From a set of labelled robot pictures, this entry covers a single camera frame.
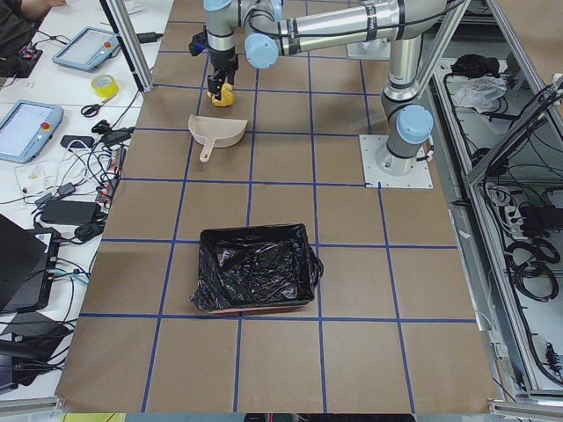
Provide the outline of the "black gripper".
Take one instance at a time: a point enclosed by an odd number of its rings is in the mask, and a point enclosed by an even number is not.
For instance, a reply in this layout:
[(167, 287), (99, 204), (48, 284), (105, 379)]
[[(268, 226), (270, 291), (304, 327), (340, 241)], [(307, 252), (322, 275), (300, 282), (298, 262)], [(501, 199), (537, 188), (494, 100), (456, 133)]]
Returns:
[(232, 87), (238, 71), (238, 55), (234, 47), (219, 51), (212, 47), (208, 49), (214, 73), (207, 77), (208, 95), (214, 99), (221, 99), (222, 86), (227, 83)]

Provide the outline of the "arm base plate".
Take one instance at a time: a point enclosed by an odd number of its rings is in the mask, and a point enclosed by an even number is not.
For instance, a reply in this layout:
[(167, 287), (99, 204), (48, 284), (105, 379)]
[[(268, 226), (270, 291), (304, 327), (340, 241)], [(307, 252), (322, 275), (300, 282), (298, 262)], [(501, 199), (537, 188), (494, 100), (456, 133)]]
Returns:
[(416, 157), (397, 158), (387, 149), (388, 135), (360, 135), (364, 185), (368, 188), (432, 189), (423, 148)]

